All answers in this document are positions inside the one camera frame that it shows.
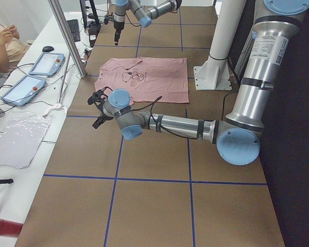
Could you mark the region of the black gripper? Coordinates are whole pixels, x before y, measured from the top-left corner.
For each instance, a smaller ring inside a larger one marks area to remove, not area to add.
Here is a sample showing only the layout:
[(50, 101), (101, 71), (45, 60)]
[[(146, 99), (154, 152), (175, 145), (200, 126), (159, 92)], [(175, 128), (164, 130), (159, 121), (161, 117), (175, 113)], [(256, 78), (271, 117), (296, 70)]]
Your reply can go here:
[(113, 119), (112, 105), (108, 101), (100, 102), (97, 108), (100, 111), (100, 116), (92, 124), (94, 129), (100, 127), (105, 122), (105, 120)]
[(118, 45), (121, 31), (124, 29), (124, 22), (114, 21), (115, 35), (114, 35), (114, 44)]

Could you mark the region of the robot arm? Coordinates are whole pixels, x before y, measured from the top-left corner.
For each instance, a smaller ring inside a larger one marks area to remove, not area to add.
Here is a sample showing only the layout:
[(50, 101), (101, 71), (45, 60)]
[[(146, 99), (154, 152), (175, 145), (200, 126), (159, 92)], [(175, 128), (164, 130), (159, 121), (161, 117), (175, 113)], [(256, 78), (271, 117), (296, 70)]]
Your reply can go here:
[[(124, 28), (126, 12), (131, 10), (141, 27), (148, 27), (158, 17), (178, 10), (182, 1), (165, 1), (144, 9), (140, 1), (115, 1), (113, 23), (115, 45)], [(220, 15), (208, 59), (203, 66), (194, 67), (197, 90), (217, 90), (222, 82), (223, 67), (228, 65), (228, 53), (236, 33), (246, 1), (222, 1)], [(137, 100), (131, 89), (112, 89), (109, 84), (97, 84), (98, 89), (88, 99), (95, 104), (100, 115), (93, 123), (97, 129), (105, 121), (115, 120), (125, 140), (143, 133), (142, 129), (162, 131), (181, 138), (209, 140), (216, 144), (218, 153), (232, 165), (247, 165), (259, 155), (259, 138), (264, 131), (262, 115), (274, 81), (283, 60), (289, 39), (296, 35), (309, 9), (309, 1), (255, 1), (254, 22), (249, 33), (253, 39), (244, 76), (237, 92), (233, 110), (223, 120), (195, 120), (152, 113), (152, 104), (133, 109)]]
[(153, 20), (158, 17), (176, 11), (180, 8), (182, 1), (164, 1), (160, 5), (144, 9), (140, 1), (135, 0), (122, 0), (115, 1), (115, 10), (113, 15), (113, 23), (115, 28), (114, 44), (117, 46), (119, 43), (121, 31), (124, 29), (125, 18), (127, 10), (130, 10), (132, 14), (139, 21), (143, 28), (148, 27)]

